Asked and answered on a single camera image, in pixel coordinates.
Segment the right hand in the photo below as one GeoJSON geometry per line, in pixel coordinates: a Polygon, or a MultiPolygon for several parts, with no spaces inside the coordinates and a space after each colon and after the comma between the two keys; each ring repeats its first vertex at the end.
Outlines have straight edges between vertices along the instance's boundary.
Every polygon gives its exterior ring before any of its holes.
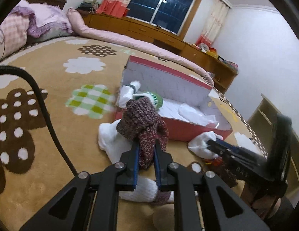
{"type": "Polygon", "coordinates": [[[265,221],[278,212],[282,203],[281,198],[263,196],[262,198],[256,199],[257,193],[257,189],[246,182],[240,197],[262,220],[265,221]]]}

